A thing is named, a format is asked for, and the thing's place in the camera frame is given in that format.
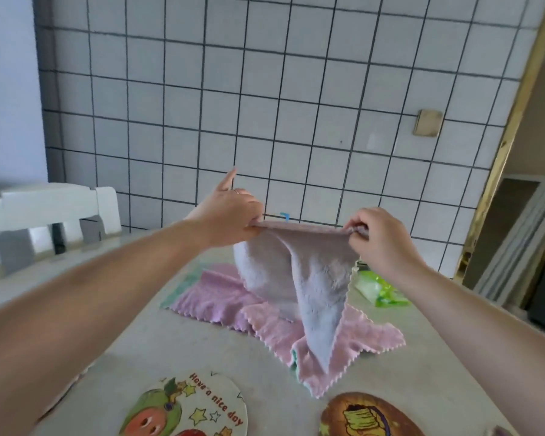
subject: person's right arm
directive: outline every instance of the person's right arm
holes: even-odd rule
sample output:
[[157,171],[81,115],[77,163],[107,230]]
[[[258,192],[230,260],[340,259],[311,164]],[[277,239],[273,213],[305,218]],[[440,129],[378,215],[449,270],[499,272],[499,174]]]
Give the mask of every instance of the person's right arm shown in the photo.
[[521,436],[545,436],[545,334],[429,268],[402,223],[381,208],[346,225],[368,226],[349,243],[402,291]]

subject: hand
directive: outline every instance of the hand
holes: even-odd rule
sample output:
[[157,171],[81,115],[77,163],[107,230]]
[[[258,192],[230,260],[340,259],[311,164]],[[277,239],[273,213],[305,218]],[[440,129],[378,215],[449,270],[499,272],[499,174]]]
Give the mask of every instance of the hand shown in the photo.
[[405,271],[428,269],[404,225],[384,209],[360,209],[343,229],[359,224],[367,225],[369,239],[353,233],[349,245],[385,280],[395,285]]
[[235,175],[236,168],[186,217],[198,223],[208,248],[243,242],[261,231],[248,223],[262,216],[263,205],[247,190],[230,189]]

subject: person's left arm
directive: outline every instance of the person's left arm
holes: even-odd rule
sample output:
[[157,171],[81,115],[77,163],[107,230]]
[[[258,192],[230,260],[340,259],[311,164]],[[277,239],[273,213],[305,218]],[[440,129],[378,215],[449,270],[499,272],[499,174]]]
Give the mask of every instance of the person's left arm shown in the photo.
[[229,190],[182,222],[84,263],[0,308],[0,435],[30,432],[53,398],[204,250],[248,240],[263,206]]

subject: coaster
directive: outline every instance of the coaster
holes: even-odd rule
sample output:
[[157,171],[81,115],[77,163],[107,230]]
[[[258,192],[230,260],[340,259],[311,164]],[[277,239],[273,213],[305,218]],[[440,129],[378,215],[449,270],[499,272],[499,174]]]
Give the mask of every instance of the coaster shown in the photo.
[[400,410],[367,393],[335,396],[321,415],[321,436],[424,436]]
[[246,436],[247,414],[238,387],[216,372],[163,378],[144,392],[120,436]]

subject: white table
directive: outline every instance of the white table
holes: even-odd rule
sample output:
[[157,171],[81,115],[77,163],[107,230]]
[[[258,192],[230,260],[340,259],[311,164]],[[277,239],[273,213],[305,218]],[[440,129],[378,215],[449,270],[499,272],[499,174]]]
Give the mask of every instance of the white table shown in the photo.
[[[95,243],[19,271],[0,281],[0,302],[138,236]],[[195,262],[232,259],[232,249],[222,248]],[[348,391],[389,401],[426,436],[482,436],[496,424],[511,428],[416,308],[377,309],[356,293],[353,304],[373,321],[400,328],[407,344],[382,355],[362,355],[323,398],[312,398],[257,338],[160,310],[159,304],[195,262],[153,298],[57,410],[36,427],[34,436],[115,435],[145,388],[161,377],[204,367],[238,385],[246,399],[250,436],[316,435],[327,402]]]

